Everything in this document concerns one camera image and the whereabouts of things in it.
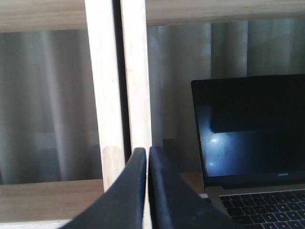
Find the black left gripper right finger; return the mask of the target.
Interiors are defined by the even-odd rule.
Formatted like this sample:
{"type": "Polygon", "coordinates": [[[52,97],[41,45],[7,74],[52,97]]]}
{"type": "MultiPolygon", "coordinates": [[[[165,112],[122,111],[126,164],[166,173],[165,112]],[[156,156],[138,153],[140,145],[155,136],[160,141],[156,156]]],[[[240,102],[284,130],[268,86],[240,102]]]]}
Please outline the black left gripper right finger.
{"type": "Polygon", "coordinates": [[[241,227],[201,198],[182,179],[159,146],[152,146],[149,152],[148,196],[154,229],[241,227]]]}

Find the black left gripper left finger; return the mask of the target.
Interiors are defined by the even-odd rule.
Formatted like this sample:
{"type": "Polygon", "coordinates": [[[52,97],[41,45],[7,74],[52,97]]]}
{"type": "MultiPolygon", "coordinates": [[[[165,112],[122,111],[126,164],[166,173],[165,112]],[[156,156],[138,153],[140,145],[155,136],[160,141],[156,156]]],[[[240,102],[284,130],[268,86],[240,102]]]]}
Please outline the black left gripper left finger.
{"type": "Polygon", "coordinates": [[[126,167],[90,207],[63,229],[141,229],[146,186],[146,152],[135,148],[126,167]]]}

